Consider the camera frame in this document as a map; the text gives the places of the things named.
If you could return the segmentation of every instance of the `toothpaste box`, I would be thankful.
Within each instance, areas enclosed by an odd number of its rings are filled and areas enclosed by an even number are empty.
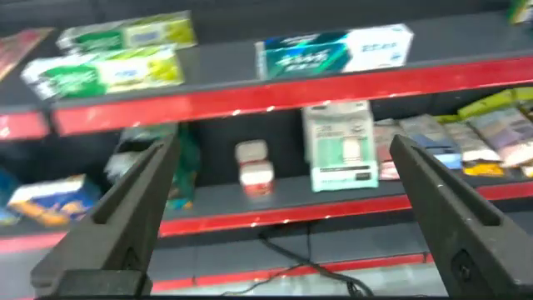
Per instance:
[[[297,78],[400,67],[413,32],[404,24],[274,37],[256,43],[260,78]]]
[[[22,71],[41,99],[96,97],[183,82],[172,45],[39,58]]]
[[[363,101],[340,105],[357,109],[307,119],[313,192],[377,188],[379,183],[369,104]]]
[[[450,169],[461,169],[461,152],[446,130],[430,115],[399,121],[407,136]]]
[[[98,188],[79,175],[22,185],[7,205],[44,225],[54,226],[81,219],[99,198]]]
[[[65,30],[57,40],[57,46],[69,54],[170,43],[177,48],[197,44],[188,11],[73,27]]]

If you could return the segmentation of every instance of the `gray shelf surface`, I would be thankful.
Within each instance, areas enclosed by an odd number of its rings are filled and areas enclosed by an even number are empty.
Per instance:
[[[533,235],[533,212],[512,212],[513,218]],[[306,255],[305,234],[275,237],[273,242]],[[318,263],[351,261],[426,252],[427,245],[413,222],[380,227],[322,232],[311,235],[312,259]],[[0,299],[29,298],[29,272],[46,250],[0,256]],[[158,248],[149,275],[154,281],[287,268],[294,262],[266,248],[259,240],[209,246]]]
[[[463,177],[473,187],[490,186],[507,183],[530,181],[512,172],[509,177]],[[275,181],[274,193],[258,201],[249,198],[242,191],[240,184],[226,184],[200,187],[195,191],[194,204],[191,209],[167,209],[164,221],[185,218],[202,218],[224,214],[250,213],[280,208],[294,208],[323,203],[366,200],[404,194],[400,181],[380,181],[379,188],[362,188],[335,192],[313,192],[308,176],[289,177]],[[0,239],[22,236],[58,233],[68,230],[68,226],[44,227],[30,218],[23,217],[15,226],[0,227]]]
[[[505,12],[438,17],[406,24],[415,37],[403,68],[427,68],[533,54],[533,39],[528,29],[510,26]],[[257,77],[256,41],[220,42],[180,50],[178,57],[186,79],[181,86],[69,99],[57,102],[56,108],[273,83]]]

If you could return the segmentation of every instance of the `blue package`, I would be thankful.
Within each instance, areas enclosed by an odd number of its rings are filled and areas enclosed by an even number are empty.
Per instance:
[[[6,170],[0,168],[0,225],[11,225],[18,222],[20,215],[6,209],[7,202],[20,186],[18,180]]]
[[[8,206],[45,225],[63,225],[82,218],[100,198],[84,175],[19,187]]]
[[[399,121],[407,136],[449,169],[461,169],[461,151],[446,130],[432,116],[421,115]]]

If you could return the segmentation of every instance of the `green toothpaste box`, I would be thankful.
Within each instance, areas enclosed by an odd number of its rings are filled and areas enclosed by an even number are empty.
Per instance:
[[[312,113],[313,110],[336,112]],[[306,107],[306,145],[310,147],[313,192],[377,188],[373,117],[368,102]]]
[[[177,48],[197,44],[190,13],[163,13],[123,21],[72,27],[57,40],[65,53],[94,53],[174,43]]]
[[[22,71],[41,99],[96,97],[183,82],[173,45],[39,58]]]
[[[272,79],[400,67],[412,38],[404,24],[274,37],[256,43],[257,69]]]

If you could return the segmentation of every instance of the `yellow package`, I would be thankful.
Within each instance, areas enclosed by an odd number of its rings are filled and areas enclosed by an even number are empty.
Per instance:
[[[513,92],[512,89],[507,89],[489,97],[484,97],[481,100],[461,108],[457,113],[463,120],[472,116],[480,116],[482,114],[490,113],[498,108],[513,104],[515,102]]]
[[[473,166],[463,168],[463,172],[470,176],[503,177],[506,172],[497,163],[480,162]]]

